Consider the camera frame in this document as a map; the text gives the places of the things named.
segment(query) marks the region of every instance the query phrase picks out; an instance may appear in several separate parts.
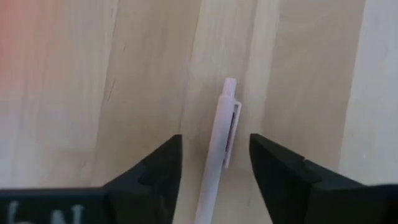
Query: pen clip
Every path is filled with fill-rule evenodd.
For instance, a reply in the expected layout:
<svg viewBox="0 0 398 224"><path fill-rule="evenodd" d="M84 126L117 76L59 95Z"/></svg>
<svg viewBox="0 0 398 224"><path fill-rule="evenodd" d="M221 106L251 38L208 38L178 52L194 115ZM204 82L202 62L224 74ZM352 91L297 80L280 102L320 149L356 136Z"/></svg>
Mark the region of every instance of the pen clip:
<svg viewBox="0 0 398 224"><path fill-rule="evenodd" d="M231 121L231 129L228 134L228 142L226 144L226 152L224 158L224 168L227 169L229 166L229 160L231 159L232 148L234 146L234 139L236 134L236 129L238 128L238 121L241 115L242 103L236 101L234 107L234 113Z"/></svg>

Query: wooden panel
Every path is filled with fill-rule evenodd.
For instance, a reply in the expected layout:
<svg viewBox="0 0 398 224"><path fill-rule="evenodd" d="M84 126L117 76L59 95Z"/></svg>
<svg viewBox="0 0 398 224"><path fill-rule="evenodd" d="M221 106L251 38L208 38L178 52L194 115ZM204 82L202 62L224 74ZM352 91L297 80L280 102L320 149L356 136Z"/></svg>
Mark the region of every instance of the wooden panel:
<svg viewBox="0 0 398 224"><path fill-rule="evenodd" d="M336 170L364 1L282 0L267 137Z"/></svg>
<svg viewBox="0 0 398 224"><path fill-rule="evenodd" d="M224 79L238 79L243 102L231 165L223 171L213 223L268 223L249 160L249 133L261 132L278 1L208 1L201 4L181 130L186 136L187 174L177 223L195 218L201 178Z"/></svg>
<svg viewBox="0 0 398 224"><path fill-rule="evenodd" d="M9 96L2 120L12 122L4 128L14 134L7 144L8 186L88 184L113 32L111 2L3 3L0 39L8 47L2 57L11 66L0 72L15 83L1 88Z"/></svg>
<svg viewBox="0 0 398 224"><path fill-rule="evenodd" d="M340 171L366 184L398 181L398 2L368 0L348 104Z"/></svg>
<svg viewBox="0 0 398 224"><path fill-rule="evenodd" d="M92 184L178 134L199 0L119 2Z"/></svg>

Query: pen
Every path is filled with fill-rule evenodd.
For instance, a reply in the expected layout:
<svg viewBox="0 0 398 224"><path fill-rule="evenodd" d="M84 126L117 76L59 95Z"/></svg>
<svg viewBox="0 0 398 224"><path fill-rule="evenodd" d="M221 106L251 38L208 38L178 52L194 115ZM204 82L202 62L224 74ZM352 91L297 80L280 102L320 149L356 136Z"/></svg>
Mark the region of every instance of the pen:
<svg viewBox="0 0 398 224"><path fill-rule="evenodd" d="M210 224L216 203L221 170L229 166L242 104L235 100L236 79L227 78L218 99L195 224Z"/></svg>

